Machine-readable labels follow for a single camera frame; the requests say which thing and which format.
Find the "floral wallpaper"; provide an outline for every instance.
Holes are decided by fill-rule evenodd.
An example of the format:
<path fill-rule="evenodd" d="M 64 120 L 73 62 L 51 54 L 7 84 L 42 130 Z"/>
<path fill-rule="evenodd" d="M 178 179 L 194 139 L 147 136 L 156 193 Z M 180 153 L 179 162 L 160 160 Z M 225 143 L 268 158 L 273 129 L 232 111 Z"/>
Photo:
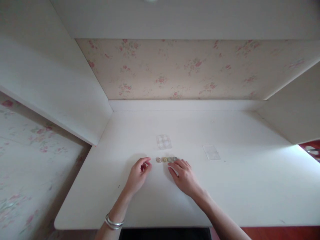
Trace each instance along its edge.
<path fill-rule="evenodd" d="M 90 147 L 0 92 L 2 240 L 64 238 L 53 222 Z"/>
<path fill-rule="evenodd" d="M 77 39 L 109 99 L 265 99 L 320 41 Z"/>

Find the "hand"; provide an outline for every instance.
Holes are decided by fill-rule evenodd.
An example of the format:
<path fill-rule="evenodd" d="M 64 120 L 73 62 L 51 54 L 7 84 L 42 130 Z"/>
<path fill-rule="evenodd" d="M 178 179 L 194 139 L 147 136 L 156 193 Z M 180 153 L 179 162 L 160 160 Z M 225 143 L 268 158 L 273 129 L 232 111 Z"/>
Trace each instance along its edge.
<path fill-rule="evenodd" d="M 194 198 L 197 194 L 202 192 L 202 188 L 193 173 L 191 166 L 185 160 L 176 160 L 174 163 L 168 163 L 169 172 L 171 173 L 174 182 L 180 188 L 182 192 L 187 194 L 189 197 Z"/>
<path fill-rule="evenodd" d="M 131 197 L 135 195 L 144 184 L 148 173 L 152 169 L 152 164 L 149 162 L 151 158 L 140 158 L 131 168 L 127 183 L 123 189 L 124 192 Z"/>

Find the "white panel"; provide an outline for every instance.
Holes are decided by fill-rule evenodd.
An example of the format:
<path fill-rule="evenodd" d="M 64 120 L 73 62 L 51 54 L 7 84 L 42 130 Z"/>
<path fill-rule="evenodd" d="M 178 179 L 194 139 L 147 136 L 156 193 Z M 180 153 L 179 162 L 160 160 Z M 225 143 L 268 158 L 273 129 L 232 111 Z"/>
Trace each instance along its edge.
<path fill-rule="evenodd" d="M 159 150 L 168 134 L 172 148 Z M 221 160 L 203 149 L 214 145 Z M 135 195 L 125 227 L 210 226 L 156 157 L 187 160 L 200 184 L 240 226 L 320 224 L 320 164 L 291 145 L 255 112 L 114 112 L 91 148 L 55 220 L 57 229 L 97 229 L 138 158 L 152 171 Z"/>
<path fill-rule="evenodd" d="M 291 143 L 320 139 L 320 63 L 273 95 L 258 113 Z"/>
<path fill-rule="evenodd" d="M 109 100 L 114 111 L 255 111 L 263 100 Z"/>
<path fill-rule="evenodd" d="M 49 0 L 10 1 L 3 19 L 0 90 L 97 145 L 112 109 Z"/>
<path fill-rule="evenodd" d="M 319 39 L 314 0 L 51 0 L 73 38 Z"/>

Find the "wall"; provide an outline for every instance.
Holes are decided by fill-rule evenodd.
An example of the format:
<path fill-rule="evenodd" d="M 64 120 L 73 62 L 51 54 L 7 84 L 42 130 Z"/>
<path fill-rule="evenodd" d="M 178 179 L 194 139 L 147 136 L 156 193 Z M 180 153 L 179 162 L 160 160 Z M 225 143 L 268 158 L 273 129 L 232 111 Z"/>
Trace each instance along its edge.
<path fill-rule="evenodd" d="M 53 222 L 90 145 L 1 92 L 0 123 L 0 238 L 62 238 Z"/>
<path fill-rule="evenodd" d="M 77 39 L 109 99 L 267 99 L 320 41 Z"/>
<path fill-rule="evenodd" d="M 51 0 L 73 38 L 320 39 L 317 0 Z"/>
<path fill-rule="evenodd" d="M 320 139 L 320 63 L 272 96 L 258 113 L 293 144 Z"/>
<path fill-rule="evenodd" d="M 96 145 L 112 114 L 49 0 L 0 4 L 0 90 Z"/>

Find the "white shelf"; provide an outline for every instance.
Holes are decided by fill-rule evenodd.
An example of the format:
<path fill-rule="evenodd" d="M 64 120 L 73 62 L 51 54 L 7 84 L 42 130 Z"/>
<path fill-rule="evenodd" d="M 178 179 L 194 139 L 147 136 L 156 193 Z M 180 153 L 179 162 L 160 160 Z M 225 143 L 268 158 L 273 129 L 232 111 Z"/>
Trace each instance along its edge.
<path fill-rule="evenodd" d="M 159 150 L 167 134 L 173 148 Z M 203 145 L 221 160 L 209 161 Z M 55 220 L 57 229 L 98 229 L 119 196 L 133 163 L 153 169 L 129 206 L 125 227 L 210 226 L 173 183 L 157 156 L 187 160 L 200 183 L 240 226 L 320 224 L 320 164 L 291 145 L 255 112 L 113 112 L 92 147 Z"/>

